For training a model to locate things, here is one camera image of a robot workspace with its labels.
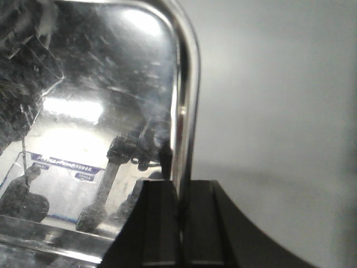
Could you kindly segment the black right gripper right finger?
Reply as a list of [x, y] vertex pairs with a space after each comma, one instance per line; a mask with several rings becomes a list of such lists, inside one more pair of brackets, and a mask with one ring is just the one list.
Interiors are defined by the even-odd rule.
[[184, 267], [312, 267], [250, 221], [215, 180], [193, 180]]

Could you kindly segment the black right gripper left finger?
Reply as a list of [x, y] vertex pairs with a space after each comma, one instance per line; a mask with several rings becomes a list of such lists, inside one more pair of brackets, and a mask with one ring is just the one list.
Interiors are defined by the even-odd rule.
[[178, 267], [179, 229], [171, 181], [142, 181], [131, 215], [102, 267]]

